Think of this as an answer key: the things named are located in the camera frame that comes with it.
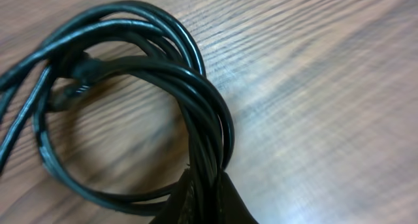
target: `black cable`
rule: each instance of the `black cable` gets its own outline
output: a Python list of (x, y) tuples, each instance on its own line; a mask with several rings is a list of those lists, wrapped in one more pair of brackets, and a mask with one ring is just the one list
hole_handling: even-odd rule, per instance
[[(145, 19), (109, 19), (128, 12)], [(147, 56), (127, 56), (112, 61), (93, 59), (84, 50), (101, 42), (119, 40), (141, 48)], [(45, 115), (77, 104), (83, 93), (107, 78), (130, 74), (173, 95), (189, 131), (190, 175), (199, 215), (205, 217), (216, 182), (231, 158), (234, 128), (231, 114), (217, 89), (206, 79), (202, 55), (184, 26), (148, 3), (120, 1), (93, 7), (69, 20), (27, 57), (0, 77), (0, 120), (33, 67), (46, 65), (30, 96), (10, 126), (0, 147), (0, 172), (19, 134), (32, 116), (37, 145), (44, 166), (57, 180), (85, 199), (119, 212), (157, 215), (166, 202), (137, 204), (168, 195), (176, 184), (137, 195), (94, 191), (74, 180), (63, 167), (50, 142)], [(60, 93), (51, 93), (58, 78), (74, 79)]]

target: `wooden surface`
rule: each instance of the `wooden surface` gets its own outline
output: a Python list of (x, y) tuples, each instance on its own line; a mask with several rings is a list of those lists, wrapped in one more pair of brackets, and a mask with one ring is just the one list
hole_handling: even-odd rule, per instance
[[(0, 68), (55, 27), (115, 0), (0, 0)], [(202, 50), (233, 113), (227, 172), (259, 223), (418, 223), (418, 0), (143, 0), (169, 11)], [(138, 53), (123, 43), (92, 51)], [(1, 127), (5, 133), (39, 70)], [(187, 132), (173, 98), (133, 77), (51, 115), (78, 180), (120, 193), (179, 178)], [(21, 134), (0, 180), (0, 223), (148, 223), (86, 202), (52, 179)]]

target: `brown wooden surface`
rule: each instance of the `brown wooden surface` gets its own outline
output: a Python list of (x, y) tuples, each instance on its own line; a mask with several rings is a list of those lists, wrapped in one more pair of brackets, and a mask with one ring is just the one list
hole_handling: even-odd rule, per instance
[[(1, 71), (109, 1), (0, 0)], [(259, 223), (418, 223), (418, 0), (143, 1), (179, 18), (201, 48), (236, 125), (227, 172)], [(115, 43), (93, 52), (139, 50)], [(81, 109), (51, 115), (50, 128), (71, 174), (105, 191), (162, 186), (188, 160), (174, 100), (128, 76), (97, 86)], [(0, 180), (0, 223), (149, 220), (52, 179), (27, 124)]]

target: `cable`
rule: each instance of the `cable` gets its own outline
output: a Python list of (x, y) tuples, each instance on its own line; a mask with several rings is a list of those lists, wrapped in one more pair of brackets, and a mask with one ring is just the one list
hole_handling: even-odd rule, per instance
[[(144, 18), (109, 19), (128, 12)], [(84, 50), (108, 41), (137, 45), (146, 56), (127, 56), (111, 61), (90, 57)], [(141, 78), (173, 95), (189, 132), (190, 175), (197, 210), (202, 219), (213, 199), (216, 182), (233, 152), (234, 128), (231, 113), (217, 89), (206, 79), (202, 55), (184, 26), (170, 14), (151, 4), (119, 1), (93, 7), (55, 30), (36, 50), (0, 77), (0, 120), (24, 79), (41, 62), (46, 65), (0, 147), (0, 172), (27, 119), (32, 124), (40, 157), (57, 180), (98, 205), (127, 214), (157, 215), (166, 202), (137, 204), (169, 195), (176, 184), (137, 195), (117, 195), (92, 190), (78, 183), (65, 170), (50, 141), (45, 116), (78, 104), (95, 84), (121, 74)], [(58, 78), (74, 83), (52, 93)]]

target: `black wire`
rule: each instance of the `black wire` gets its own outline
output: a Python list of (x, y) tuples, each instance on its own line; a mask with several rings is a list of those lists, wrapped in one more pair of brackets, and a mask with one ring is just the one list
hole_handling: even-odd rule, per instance
[[(116, 12), (128, 12), (144, 18), (110, 19)], [(101, 61), (88, 56), (84, 50), (101, 42), (124, 41), (140, 47), (147, 56), (127, 56)], [(62, 106), (76, 104), (91, 86), (120, 74), (131, 74), (172, 94), (178, 101), (189, 131), (189, 157), (192, 184), (201, 215), (205, 197), (221, 170), (231, 158), (234, 128), (231, 114), (217, 89), (206, 79), (202, 55), (184, 26), (148, 3), (120, 1), (93, 7), (69, 20), (46, 38), (27, 57), (0, 77), (0, 121), (13, 96), (33, 67), (47, 60), (38, 82), (10, 126), (0, 147), (0, 172), (30, 116), (38, 149), (48, 172), (85, 199), (106, 208), (128, 214), (154, 216), (165, 202), (137, 204), (170, 194), (176, 184), (136, 195), (118, 195), (92, 190), (73, 179), (65, 170), (50, 141), (45, 115)], [(51, 95), (59, 77), (72, 78), (76, 83), (67, 86), (60, 97)]]

